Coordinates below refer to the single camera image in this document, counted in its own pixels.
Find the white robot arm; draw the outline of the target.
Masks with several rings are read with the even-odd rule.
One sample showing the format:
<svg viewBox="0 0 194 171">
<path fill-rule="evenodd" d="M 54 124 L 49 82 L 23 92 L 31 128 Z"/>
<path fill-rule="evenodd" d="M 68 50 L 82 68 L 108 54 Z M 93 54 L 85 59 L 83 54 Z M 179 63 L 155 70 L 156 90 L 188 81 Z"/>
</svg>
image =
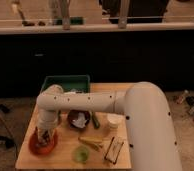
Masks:
<svg viewBox="0 0 194 171">
<path fill-rule="evenodd" d="M 182 171 L 170 108 L 163 91 L 149 82 L 138 82 L 123 91 L 94 93 L 41 92 L 37 125 L 52 128 L 57 110 L 84 110 L 123 114 L 133 171 Z"/>
</svg>

